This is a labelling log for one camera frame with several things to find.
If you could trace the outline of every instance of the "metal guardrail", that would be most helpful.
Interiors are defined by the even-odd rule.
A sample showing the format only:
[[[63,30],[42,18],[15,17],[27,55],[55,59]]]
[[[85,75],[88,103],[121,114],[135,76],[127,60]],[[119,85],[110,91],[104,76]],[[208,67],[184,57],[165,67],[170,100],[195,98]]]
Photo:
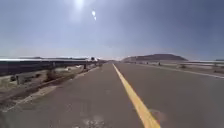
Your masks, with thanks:
[[[0,59],[0,76],[13,75],[58,67],[97,64],[99,61],[74,59]]]
[[[136,64],[154,64],[154,65],[175,65],[178,68],[187,68],[188,66],[197,66],[197,68],[210,67],[214,72],[224,72],[224,61],[126,61],[127,63]]]

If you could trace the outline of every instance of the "blue sky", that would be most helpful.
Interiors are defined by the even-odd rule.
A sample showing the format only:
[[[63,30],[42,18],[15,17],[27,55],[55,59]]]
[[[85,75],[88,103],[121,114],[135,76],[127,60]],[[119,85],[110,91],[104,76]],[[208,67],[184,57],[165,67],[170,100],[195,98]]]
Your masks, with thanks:
[[[1,57],[223,59],[224,2],[0,0],[0,46]]]

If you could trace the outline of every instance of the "mountain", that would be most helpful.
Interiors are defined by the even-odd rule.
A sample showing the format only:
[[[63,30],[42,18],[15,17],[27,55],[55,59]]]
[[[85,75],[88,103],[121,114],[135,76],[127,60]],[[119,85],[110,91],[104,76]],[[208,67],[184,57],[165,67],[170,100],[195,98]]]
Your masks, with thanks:
[[[153,54],[153,55],[145,55],[145,56],[132,56],[124,58],[123,61],[145,61],[145,60],[179,60],[186,61],[187,59],[173,55],[173,54]]]

